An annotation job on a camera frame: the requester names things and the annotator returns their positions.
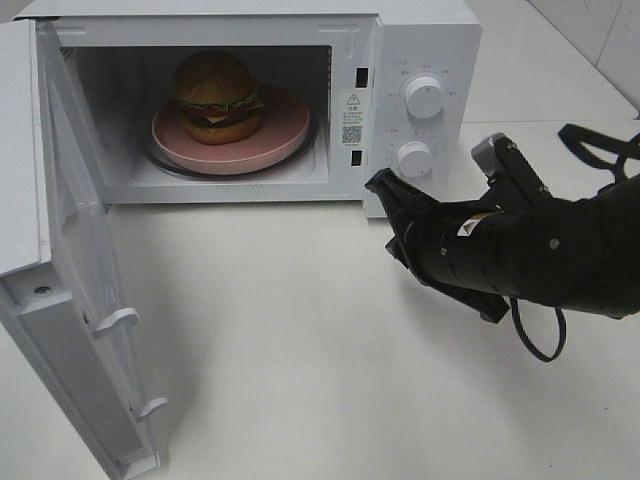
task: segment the plate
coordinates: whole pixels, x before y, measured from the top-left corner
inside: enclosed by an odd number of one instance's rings
[[[174,102],[154,116],[151,133],[162,152],[188,170],[212,175],[262,170],[302,145],[311,114],[302,99],[281,88],[261,85],[260,100],[265,104],[262,124],[251,136],[237,142],[207,145],[194,140],[180,126]]]

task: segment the cable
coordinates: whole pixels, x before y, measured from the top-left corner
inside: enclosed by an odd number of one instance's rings
[[[571,123],[566,124],[558,132],[558,136],[565,147],[571,151],[583,163],[598,170],[609,170],[613,174],[614,183],[618,184],[628,180],[624,172],[624,166],[629,158],[640,160],[640,133],[628,142],[617,138],[603,135],[602,133],[589,130],[588,128]],[[591,145],[610,153],[618,155],[615,163],[602,160],[597,155],[591,153],[585,146]]]
[[[518,300],[515,298],[509,299],[511,303],[511,316],[513,318],[513,325],[516,327],[516,332],[520,337],[520,340],[524,344],[524,346],[531,352],[531,354],[536,357],[541,362],[549,363],[553,362],[556,358],[560,356],[562,353],[562,349],[564,348],[565,341],[567,340],[567,322],[564,318],[564,313],[561,309],[555,308],[556,318],[558,319],[558,346],[556,347],[556,351],[553,355],[548,356],[542,353],[538,347],[536,347],[527,333],[524,331],[524,327],[522,326],[522,319],[520,318],[520,309],[518,308]]]

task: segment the microwave knob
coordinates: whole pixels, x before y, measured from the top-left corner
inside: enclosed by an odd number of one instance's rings
[[[398,149],[398,168],[403,177],[416,178],[429,173],[433,166],[431,149],[423,142],[408,142]]]
[[[421,75],[404,87],[407,110],[416,118],[430,118],[444,107],[444,88],[437,78]]]

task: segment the white microwave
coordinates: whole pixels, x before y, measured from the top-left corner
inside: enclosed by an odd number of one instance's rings
[[[446,184],[481,29],[462,0],[36,0],[0,25],[0,319],[112,479],[158,465],[105,205],[359,200],[391,167]],[[295,93],[304,149],[234,176],[149,140],[173,72],[225,50]]]

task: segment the sticker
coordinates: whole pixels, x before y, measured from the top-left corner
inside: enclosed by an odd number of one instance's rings
[[[369,92],[366,89],[340,91],[340,136],[342,145],[355,147],[364,142],[364,127],[369,113]]]
[[[470,237],[478,224],[487,218],[489,215],[493,215],[495,212],[476,213],[473,217],[465,220],[460,230],[458,230],[459,237]]]

